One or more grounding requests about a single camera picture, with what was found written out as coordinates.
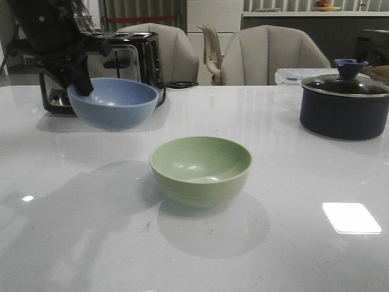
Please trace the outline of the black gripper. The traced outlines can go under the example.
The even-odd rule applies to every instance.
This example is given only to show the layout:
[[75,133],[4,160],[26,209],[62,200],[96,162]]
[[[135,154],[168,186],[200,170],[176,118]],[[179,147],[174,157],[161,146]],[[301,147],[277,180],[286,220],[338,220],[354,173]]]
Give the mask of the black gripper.
[[88,71],[88,56],[108,56],[112,47],[108,39],[83,35],[74,45],[53,52],[33,51],[40,72],[48,75],[62,88],[75,86],[82,96],[88,96],[93,85]]

